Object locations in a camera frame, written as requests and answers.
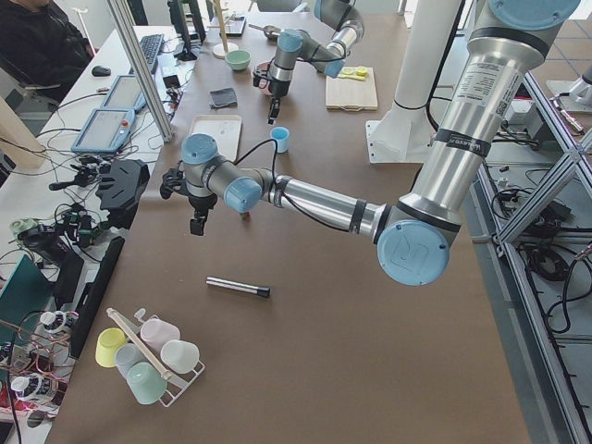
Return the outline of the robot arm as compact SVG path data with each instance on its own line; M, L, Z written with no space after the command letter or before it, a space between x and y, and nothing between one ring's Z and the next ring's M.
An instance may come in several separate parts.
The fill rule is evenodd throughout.
M468 39L468 59L441 122L424 115L457 30L459 1L422 1L406 44L393 105L366 137L382 163L411 162L420 170L408 193L374 205L274 169L241 168L216 139L193 133L180 159L201 234L216 202L245 214L259 202L290 208L338 231L369 236L384 272L421 286L445 270L462 225L460 206L487 157L525 74L540 66L575 1L481 1Z
M317 1L314 16L334 31L328 43L320 43L308 31L284 29L277 38L274 57L263 71L270 93L267 123L273 125L279 115L280 102L290 88L298 61L313 66L316 71L336 78L354 45L364 37L364 20L353 1Z

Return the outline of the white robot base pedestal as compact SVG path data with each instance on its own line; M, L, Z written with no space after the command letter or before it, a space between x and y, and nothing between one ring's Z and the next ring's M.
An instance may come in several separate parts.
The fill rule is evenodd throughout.
M462 1L417 4L393 105L381 119L366 122L371 163L423 163L427 159L434 133L426 115L428 101L462 12Z

